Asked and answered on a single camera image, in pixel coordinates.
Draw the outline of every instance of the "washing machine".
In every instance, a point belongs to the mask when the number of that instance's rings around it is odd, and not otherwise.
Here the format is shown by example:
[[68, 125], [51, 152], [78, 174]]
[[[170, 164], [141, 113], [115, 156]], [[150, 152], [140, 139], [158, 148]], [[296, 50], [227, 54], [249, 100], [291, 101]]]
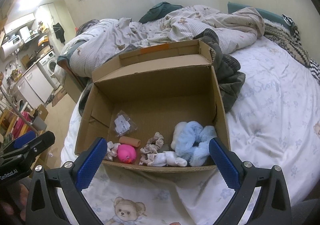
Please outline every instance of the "washing machine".
[[37, 66], [46, 77], [48, 82], [54, 88], [54, 90], [58, 89], [60, 86], [59, 81], [57, 78], [51, 78], [51, 75], [54, 73], [54, 69], [57, 64], [57, 56], [53, 51], [47, 53], [38, 63]]

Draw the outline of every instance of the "small plastic package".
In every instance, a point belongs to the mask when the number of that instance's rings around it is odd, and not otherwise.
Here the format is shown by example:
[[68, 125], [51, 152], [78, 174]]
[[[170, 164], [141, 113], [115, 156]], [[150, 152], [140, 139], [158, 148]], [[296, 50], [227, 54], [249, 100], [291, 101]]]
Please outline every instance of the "small plastic package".
[[137, 129], [137, 125], [130, 119], [130, 117], [124, 112], [120, 111], [115, 119], [115, 128], [114, 130], [117, 133], [118, 137], [128, 134]]

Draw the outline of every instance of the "blue plush towel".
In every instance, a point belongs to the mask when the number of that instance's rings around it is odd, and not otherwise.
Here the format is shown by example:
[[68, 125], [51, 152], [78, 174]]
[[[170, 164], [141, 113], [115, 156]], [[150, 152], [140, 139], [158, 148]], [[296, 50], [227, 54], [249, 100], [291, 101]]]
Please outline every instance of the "blue plush towel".
[[175, 151], [191, 166], [202, 166], [209, 156], [209, 141], [217, 137], [213, 126], [203, 128], [198, 122], [186, 124], [177, 138]]

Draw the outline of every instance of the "white bedsheet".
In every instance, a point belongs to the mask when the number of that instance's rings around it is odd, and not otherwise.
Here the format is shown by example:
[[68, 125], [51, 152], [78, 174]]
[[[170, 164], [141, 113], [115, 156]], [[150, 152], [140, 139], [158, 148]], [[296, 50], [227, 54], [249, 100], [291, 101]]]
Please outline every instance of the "white bedsheet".
[[[307, 68], [265, 37], [232, 55], [241, 63], [246, 81], [227, 114], [231, 149], [256, 167], [280, 165], [294, 205], [319, 180], [320, 135], [315, 131], [320, 126], [320, 87]], [[77, 104], [61, 153], [63, 163], [76, 159], [80, 121]], [[115, 199], [117, 208], [122, 206], [119, 197], [132, 201], [137, 212], [130, 217], [137, 219], [122, 222], [124, 225], [211, 225], [234, 193], [217, 169], [152, 174], [109, 166], [100, 166], [82, 192], [105, 224], [120, 224], [112, 223]], [[258, 193], [256, 190], [241, 224], [249, 218]], [[141, 204], [136, 208], [136, 202], [143, 203], [145, 210]], [[72, 224], [77, 224], [70, 211], [66, 212]]]

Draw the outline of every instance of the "cardboard box on floor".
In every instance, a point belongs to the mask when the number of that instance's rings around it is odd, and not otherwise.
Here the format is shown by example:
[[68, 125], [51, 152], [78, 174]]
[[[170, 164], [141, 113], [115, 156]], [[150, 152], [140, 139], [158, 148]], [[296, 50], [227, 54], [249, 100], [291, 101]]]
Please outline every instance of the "cardboard box on floor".
[[[174, 127], [181, 121], [214, 125], [230, 148], [228, 128], [217, 78], [211, 66], [210, 47], [199, 41], [182, 41], [147, 47], [109, 60], [92, 73], [94, 85], [82, 116], [75, 153], [87, 150], [96, 137], [119, 142], [114, 131], [123, 110], [138, 129], [126, 136], [144, 147], [155, 132], [171, 144]], [[104, 164], [153, 172], [190, 172], [215, 168], [213, 161], [200, 167], [151, 167], [123, 164], [115, 157]]]
[[[47, 117], [48, 115], [48, 111], [47, 109], [45, 108], [45, 106], [43, 104], [40, 104], [38, 107], [37, 107], [37, 110], [38, 110], [38, 116], [43, 120], [45, 121], [45, 118]], [[35, 110], [32, 110], [30, 112], [30, 115], [33, 116], [33, 114], [35, 113]]]

